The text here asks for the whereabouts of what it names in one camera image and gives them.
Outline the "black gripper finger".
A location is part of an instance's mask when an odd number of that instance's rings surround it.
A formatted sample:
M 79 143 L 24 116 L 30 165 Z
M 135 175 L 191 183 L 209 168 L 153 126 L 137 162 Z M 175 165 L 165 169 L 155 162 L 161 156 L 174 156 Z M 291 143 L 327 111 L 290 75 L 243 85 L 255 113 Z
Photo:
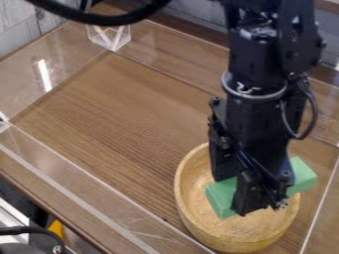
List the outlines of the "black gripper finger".
M 225 137 L 210 137 L 213 177 L 217 182 L 233 178 L 241 170 L 233 141 Z
M 255 170 L 243 170 L 238 174 L 237 191 L 233 201 L 233 210 L 238 215 L 271 207 L 281 209 L 287 200 L 290 174 L 279 176 L 259 173 Z

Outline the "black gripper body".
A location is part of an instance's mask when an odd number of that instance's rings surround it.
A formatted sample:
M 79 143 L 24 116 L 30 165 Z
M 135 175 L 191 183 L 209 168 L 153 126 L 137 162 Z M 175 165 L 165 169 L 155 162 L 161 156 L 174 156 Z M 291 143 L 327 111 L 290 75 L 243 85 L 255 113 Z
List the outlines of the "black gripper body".
M 298 131 L 305 107 L 318 109 L 314 95 L 310 92 L 291 91 L 273 100 L 215 97 L 210 106 L 213 115 L 209 136 L 225 137 L 233 141 L 241 162 L 239 172 L 255 170 L 275 176 L 290 174 L 293 186 L 295 173 L 287 146 L 291 140 L 305 139 L 314 129 L 307 126 L 305 132 Z

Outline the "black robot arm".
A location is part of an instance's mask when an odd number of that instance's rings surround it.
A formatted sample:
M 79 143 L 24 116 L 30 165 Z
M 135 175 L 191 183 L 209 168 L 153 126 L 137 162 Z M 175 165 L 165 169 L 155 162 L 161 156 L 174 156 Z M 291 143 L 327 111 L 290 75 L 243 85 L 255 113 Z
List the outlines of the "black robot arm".
M 315 0 L 222 0 L 230 65 L 226 97 L 210 102 L 209 145 L 218 182 L 237 182 L 231 210 L 281 209 L 297 184 L 287 147 L 307 138 L 319 113 L 307 72 L 322 61 Z

